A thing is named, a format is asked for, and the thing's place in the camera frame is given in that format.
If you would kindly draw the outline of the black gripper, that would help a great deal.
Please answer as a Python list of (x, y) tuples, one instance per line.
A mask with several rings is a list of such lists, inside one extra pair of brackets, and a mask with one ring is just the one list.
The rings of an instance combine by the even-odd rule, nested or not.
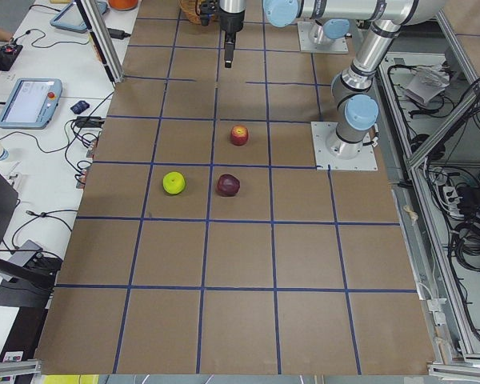
[(220, 27), (226, 33), (224, 40), (224, 64), (225, 68), (231, 68), (236, 46), (236, 33), (243, 29), (245, 11), (229, 13), (220, 9), (218, 16)]

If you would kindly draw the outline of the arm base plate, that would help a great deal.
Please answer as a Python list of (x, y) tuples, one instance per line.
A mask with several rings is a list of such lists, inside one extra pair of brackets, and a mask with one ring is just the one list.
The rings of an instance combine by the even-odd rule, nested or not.
[(349, 144), (341, 141), (336, 122), (312, 122), (315, 168), (317, 170), (377, 171), (374, 148), (376, 137), (366, 132), (362, 142)]
[(300, 51), (316, 54), (347, 54), (346, 35), (350, 30), (347, 19), (298, 22)]

